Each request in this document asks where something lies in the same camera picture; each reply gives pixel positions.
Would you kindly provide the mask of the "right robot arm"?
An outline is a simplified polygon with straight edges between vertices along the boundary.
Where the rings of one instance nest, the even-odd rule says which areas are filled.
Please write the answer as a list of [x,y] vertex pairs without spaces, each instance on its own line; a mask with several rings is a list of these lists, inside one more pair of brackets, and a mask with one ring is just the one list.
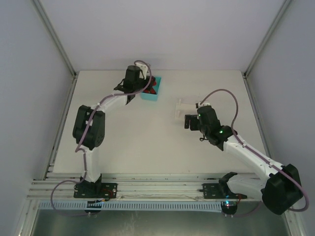
[[272,213],[281,215],[305,196],[297,168],[274,161],[247,144],[231,126],[221,125],[211,106],[199,107],[195,115],[185,115],[184,128],[200,131],[201,141],[237,158],[257,175],[257,179],[252,179],[235,172],[225,174],[219,179],[225,198],[253,197]]

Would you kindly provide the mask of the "teal plastic bin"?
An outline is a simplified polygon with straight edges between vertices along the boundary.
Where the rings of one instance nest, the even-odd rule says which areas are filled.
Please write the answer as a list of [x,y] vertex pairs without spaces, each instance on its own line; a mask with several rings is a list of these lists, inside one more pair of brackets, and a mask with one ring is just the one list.
[[155,94],[142,92],[142,93],[140,93],[140,97],[143,100],[148,100],[148,101],[157,101],[158,100],[158,94],[160,91],[160,84],[161,84],[161,77],[155,77],[155,79],[156,79],[156,85],[154,85],[152,87],[152,89],[155,91]]

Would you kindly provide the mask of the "white peg fixture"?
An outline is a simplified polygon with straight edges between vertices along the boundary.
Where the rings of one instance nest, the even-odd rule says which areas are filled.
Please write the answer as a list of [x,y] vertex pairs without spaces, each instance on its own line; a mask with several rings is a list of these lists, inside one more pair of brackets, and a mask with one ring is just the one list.
[[175,105],[175,112],[174,112],[174,120],[184,122],[185,115],[196,115],[197,108],[196,103],[184,103],[182,99],[179,99]]

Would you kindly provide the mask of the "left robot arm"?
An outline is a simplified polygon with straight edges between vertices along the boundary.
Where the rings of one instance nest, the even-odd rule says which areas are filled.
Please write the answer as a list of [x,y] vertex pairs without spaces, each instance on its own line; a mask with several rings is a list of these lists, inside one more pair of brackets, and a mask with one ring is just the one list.
[[131,102],[139,93],[152,85],[150,66],[136,60],[126,69],[125,77],[113,92],[93,106],[82,105],[77,111],[72,136],[77,143],[75,152],[83,153],[83,173],[75,184],[75,197],[98,197],[102,177],[98,166],[98,148],[105,138],[106,114]]

